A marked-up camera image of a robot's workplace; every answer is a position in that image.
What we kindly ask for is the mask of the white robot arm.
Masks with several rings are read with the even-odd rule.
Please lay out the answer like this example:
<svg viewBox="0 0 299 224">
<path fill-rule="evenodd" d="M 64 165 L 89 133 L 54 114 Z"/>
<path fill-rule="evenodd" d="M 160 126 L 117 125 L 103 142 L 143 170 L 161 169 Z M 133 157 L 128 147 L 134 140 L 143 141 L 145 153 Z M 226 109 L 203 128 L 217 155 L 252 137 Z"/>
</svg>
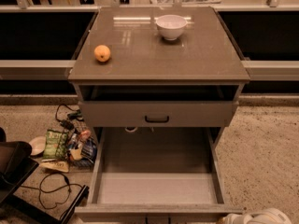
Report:
<svg viewBox="0 0 299 224">
<path fill-rule="evenodd" d="M 280 210 L 267 208 L 243 215 L 229 214 L 226 217 L 222 217 L 218 224 L 292 224 L 292 222 Z"/>
</svg>

